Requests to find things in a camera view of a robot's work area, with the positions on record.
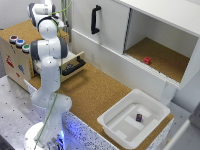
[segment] white robotic arm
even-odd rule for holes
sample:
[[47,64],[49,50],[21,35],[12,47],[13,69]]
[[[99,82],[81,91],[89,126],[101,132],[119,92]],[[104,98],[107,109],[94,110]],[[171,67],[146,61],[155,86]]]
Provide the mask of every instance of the white robotic arm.
[[69,97],[54,93],[60,87],[61,72],[56,59],[67,57],[68,46],[62,38],[57,37],[58,28],[55,24],[59,25],[61,21],[58,14],[52,14],[55,12],[52,1],[42,0],[41,2],[42,4],[31,3],[28,6],[28,14],[33,26],[38,29],[44,39],[33,41],[30,45],[30,54],[33,59],[41,61],[41,87],[33,93],[31,100],[34,105],[46,109],[46,124],[35,137],[36,141],[39,140],[35,150],[54,150],[55,147],[51,148],[48,143],[55,142],[53,139],[61,134],[62,113],[69,111],[72,106]]

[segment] blue lid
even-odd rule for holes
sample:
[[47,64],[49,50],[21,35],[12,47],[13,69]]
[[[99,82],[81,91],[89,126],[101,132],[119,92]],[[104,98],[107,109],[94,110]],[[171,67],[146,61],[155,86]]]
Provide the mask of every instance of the blue lid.
[[24,43],[24,40],[17,40],[18,43]]

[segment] dark red object in bin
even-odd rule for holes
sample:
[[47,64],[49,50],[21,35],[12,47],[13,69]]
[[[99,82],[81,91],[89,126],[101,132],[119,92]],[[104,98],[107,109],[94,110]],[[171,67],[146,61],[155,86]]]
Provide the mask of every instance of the dark red object in bin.
[[145,57],[144,58],[144,63],[148,65],[150,63],[150,60],[151,60],[151,58]]

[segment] box handle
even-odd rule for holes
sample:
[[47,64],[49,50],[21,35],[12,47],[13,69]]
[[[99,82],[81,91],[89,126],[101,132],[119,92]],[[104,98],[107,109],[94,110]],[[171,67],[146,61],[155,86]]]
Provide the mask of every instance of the box handle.
[[91,22],[91,31],[92,34],[98,33],[100,30],[96,28],[96,12],[101,10],[101,7],[96,5],[96,8],[92,10],[92,22]]
[[69,69],[62,70],[62,75],[67,76],[73,73],[74,71],[78,70],[79,68],[83,67],[86,64],[86,62],[83,59],[81,59],[80,56],[77,57],[77,61],[79,62],[78,65]]

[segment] handle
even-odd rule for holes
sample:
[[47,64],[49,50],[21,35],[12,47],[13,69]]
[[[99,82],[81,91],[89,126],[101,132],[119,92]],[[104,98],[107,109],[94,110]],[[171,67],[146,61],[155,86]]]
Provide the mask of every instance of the handle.
[[86,64],[86,62],[83,59],[81,59],[80,56],[77,57],[77,61],[79,62],[78,65],[76,65],[72,68],[66,69],[66,70],[62,70],[62,75],[67,76],[67,75],[73,73],[74,71],[76,71],[77,69],[83,67]]
[[100,30],[96,28],[96,12],[101,10],[101,7],[96,5],[96,8],[92,10],[92,24],[91,24],[91,31],[92,34],[98,33]]

